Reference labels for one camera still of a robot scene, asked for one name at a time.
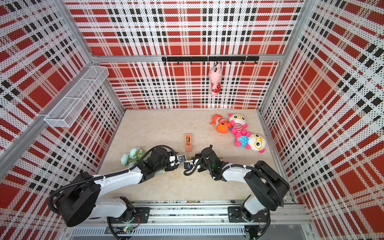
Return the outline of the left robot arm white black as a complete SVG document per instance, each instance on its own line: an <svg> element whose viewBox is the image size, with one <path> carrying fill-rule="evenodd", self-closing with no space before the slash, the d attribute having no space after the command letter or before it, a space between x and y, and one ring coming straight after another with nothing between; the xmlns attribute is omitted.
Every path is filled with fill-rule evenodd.
<svg viewBox="0 0 384 240"><path fill-rule="evenodd" d="M103 196L129 185L144 183L158 172L174 171L185 161L186 157L179 156L172 148L155 146L125 170L105 175L77 175L70 184L51 193L48 206L62 217L68 227L98 218L130 222L140 216L126 197L104 200Z"/></svg>

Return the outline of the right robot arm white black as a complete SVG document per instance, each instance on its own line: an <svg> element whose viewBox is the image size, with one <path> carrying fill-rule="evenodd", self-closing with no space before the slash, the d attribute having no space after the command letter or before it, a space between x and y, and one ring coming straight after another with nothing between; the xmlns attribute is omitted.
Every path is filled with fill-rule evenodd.
<svg viewBox="0 0 384 240"><path fill-rule="evenodd" d="M230 214L244 222L254 222L262 213L269 219L271 211L285 205L284 197L290 190L288 182L266 162L258 161L249 166L224 162L212 146L184 163L184 169L185 176L208 171L214 181L247 184L253 194L246 198L237 212Z"/></svg>

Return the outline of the orange tape dispenser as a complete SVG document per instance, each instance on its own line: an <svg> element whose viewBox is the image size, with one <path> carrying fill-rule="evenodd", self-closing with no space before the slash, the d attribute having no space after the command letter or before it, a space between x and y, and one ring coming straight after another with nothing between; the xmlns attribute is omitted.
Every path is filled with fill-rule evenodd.
<svg viewBox="0 0 384 240"><path fill-rule="evenodd" d="M191 134L185 134L185 151L187 153L192 152L192 135Z"/></svg>

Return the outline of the white rose bouquet green stems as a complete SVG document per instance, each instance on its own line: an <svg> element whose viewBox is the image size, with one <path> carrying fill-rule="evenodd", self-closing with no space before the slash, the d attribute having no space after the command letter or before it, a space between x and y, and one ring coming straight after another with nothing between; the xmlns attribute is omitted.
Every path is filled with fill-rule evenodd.
<svg viewBox="0 0 384 240"><path fill-rule="evenodd" d="M168 146L165 146L165 145L159 145L159 146L155 146L155 147L168 147ZM135 169L140 169L140 171L142 172L142 174L144 175L144 162L149 158L149 156L151 155L151 151L155 148L151 148L150 150L148 150L147 152L143 152L142 149L140 148L134 148L130 151L130 153L128 154L124 154L121 158L121 163L123 166L125 167L128 167L130 170L135 170ZM192 174L192 170L186 170L186 172L188 174Z"/></svg>

